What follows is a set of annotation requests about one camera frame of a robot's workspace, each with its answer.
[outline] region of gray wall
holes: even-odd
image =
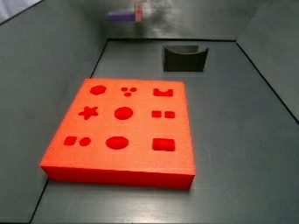
[[[40,1],[41,0],[0,0],[0,24]]]
[[[237,43],[299,119],[299,2],[268,0]]]
[[[81,4],[44,1],[0,26],[0,222],[33,215],[42,153],[106,42]]]
[[[236,40],[265,0],[145,0],[142,23],[108,21],[109,11],[130,11],[132,0],[85,0],[113,39]]]

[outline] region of shape sorter block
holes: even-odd
[[[86,79],[40,166],[57,181],[188,189],[194,163],[182,83]]]

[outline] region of star-shaped hole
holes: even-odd
[[[98,115],[97,108],[98,107],[94,107],[94,108],[84,107],[84,110],[78,112],[78,115],[84,116],[84,120],[88,120],[92,116]]]

